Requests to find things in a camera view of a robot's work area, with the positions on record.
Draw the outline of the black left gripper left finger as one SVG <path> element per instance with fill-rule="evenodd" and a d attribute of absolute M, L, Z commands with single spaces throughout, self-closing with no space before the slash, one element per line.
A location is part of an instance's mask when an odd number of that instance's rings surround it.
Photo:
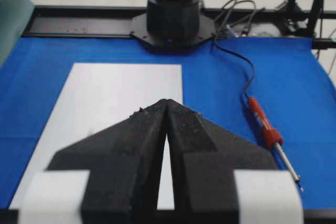
<path fill-rule="evenodd" d="M 158 203 L 167 101 L 60 149 L 48 170 L 90 172 L 80 213 L 83 223 L 145 223 Z"/>

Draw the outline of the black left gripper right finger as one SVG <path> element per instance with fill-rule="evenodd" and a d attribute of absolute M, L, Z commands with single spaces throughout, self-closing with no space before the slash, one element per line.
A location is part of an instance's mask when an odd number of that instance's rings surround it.
<path fill-rule="evenodd" d="M 276 170 L 264 148 L 167 101 L 175 210 L 183 223 L 238 223 L 234 170 Z"/>

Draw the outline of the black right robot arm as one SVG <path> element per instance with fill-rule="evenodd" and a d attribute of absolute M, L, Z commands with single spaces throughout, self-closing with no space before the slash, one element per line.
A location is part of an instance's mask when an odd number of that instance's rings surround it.
<path fill-rule="evenodd" d="M 200 0 L 148 0 L 133 34 L 155 50 L 187 49 L 209 39 L 214 22 Z M 179 223 L 242 223 L 238 173 L 274 172 L 262 147 L 208 121 L 197 112 L 165 101 L 163 129 L 170 147 L 173 199 Z"/>

